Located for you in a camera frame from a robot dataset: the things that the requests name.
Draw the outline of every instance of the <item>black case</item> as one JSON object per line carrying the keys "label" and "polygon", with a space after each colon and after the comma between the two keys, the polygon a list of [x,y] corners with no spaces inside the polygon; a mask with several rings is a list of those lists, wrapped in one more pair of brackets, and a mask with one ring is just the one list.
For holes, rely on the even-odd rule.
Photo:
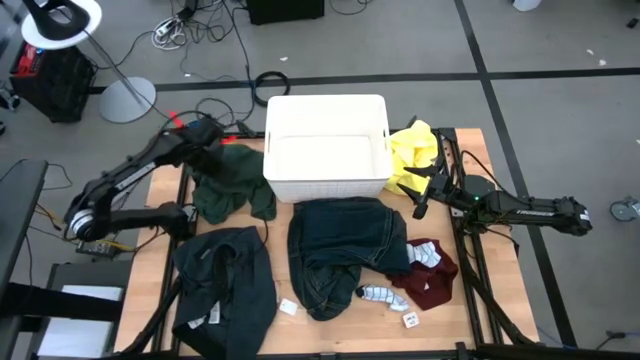
{"label": "black case", "polygon": [[38,50],[31,72],[17,75],[25,48],[26,43],[23,43],[11,67],[10,81],[15,93],[51,122],[80,121],[95,76],[89,60],[75,46],[62,50]]}
{"label": "black case", "polygon": [[324,16],[324,0],[247,0],[251,23],[317,19]]}

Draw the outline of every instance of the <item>white laundry basket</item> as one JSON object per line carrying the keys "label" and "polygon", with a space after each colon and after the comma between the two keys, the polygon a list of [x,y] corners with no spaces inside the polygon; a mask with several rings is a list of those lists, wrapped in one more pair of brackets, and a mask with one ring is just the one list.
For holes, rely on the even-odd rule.
{"label": "white laundry basket", "polygon": [[393,174],[380,95],[274,96],[264,177],[278,200],[376,197]]}

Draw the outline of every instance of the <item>dark blue pants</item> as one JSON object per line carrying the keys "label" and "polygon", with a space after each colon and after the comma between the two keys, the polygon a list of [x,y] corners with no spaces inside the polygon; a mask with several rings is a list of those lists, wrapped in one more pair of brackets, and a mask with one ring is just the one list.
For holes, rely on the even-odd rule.
{"label": "dark blue pants", "polygon": [[367,266],[383,274],[409,274],[402,216],[378,199],[298,203],[289,224],[291,283],[316,320],[330,320],[351,303]]}

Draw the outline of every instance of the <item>yellow cloth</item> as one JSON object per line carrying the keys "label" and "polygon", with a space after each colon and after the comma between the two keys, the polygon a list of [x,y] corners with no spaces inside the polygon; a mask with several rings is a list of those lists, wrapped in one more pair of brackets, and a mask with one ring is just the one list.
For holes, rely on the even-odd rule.
{"label": "yellow cloth", "polygon": [[385,188],[394,194],[406,195],[396,185],[400,183],[423,193],[429,178],[413,175],[404,168],[433,165],[438,157],[438,141],[431,133],[431,127],[422,120],[416,120],[410,128],[391,135],[391,152],[393,176],[387,181]]}

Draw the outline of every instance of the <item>wooden table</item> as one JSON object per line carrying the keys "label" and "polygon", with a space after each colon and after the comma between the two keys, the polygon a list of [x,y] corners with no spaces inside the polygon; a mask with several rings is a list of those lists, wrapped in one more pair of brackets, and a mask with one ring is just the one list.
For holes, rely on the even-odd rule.
{"label": "wooden table", "polygon": [[[491,170],[489,155],[480,129],[458,129],[460,150],[473,152]],[[262,151],[262,140],[239,140],[256,150]],[[468,174],[485,175],[470,157],[465,158],[465,170]],[[180,169],[163,167],[156,170],[151,180],[147,205],[154,207],[163,202],[175,201],[180,179]],[[190,202],[191,190],[187,202]],[[432,238],[440,240],[445,252],[457,263],[451,221],[448,208],[436,202],[430,202],[427,216],[422,220],[411,217],[414,206],[406,196],[394,195],[386,190],[380,194],[381,201],[398,210],[407,223],[409,239]],[[289,279],[287,257],[287,230],[292,216],[291,204],[277,204],[278,216],[269,225],[267,247],[271,257],[271,266],[279,300],[287,298],[298,302]],[[223,227],[256,226],[264,239],[265,228],[262,220],[252,218],[249,206],[232,214],[219,225],[210,225],[200,219],[198,233]],[[495,230],[508,234],[506,227],[496,226]],[[138,243],[153,235],[151,230],[141,230]],[[536,326],[531,313],[529,300],[518,266],[513,245],[508,239],[487,233],[482,235],[485,259],[493,293],[521,331],[533,340],[537,340]],[[116,339],[116,350],[129,345],[155,310],[161,291],[163,269],[169,248],[168,236],[151,243],[136,256],[129,287],[127,290],[120,327]],[[391,286],[381,274],[368,269],[362,270],[361,284],[379,284]],[[467,348],[474,348],[469,314],[463,293],[462,277],[455,279],[453,298],[447,304],[428,311],[421,311],[402,289],[394,289],[411,304],[409,311],[416,311],[420,325],[406,329],[400,313],[388,310],[383,303],[361,300],[354,296],[351,306],[331,321],[318,322],[306,314],[300,307],[295,316],[278,311],[264,340],[261,354],[320,353],[320,352],[377,352],[377,351],[417,351],[449,350],[456,342],[464,342]],[[477,297],[478,310],[485,340],[491,340],[489,322],[482,301]],[[170,348],[171,326],[175,306],[167,315],[166,329],[162,344]],[[182,344],[181,355],[197,355]]]}

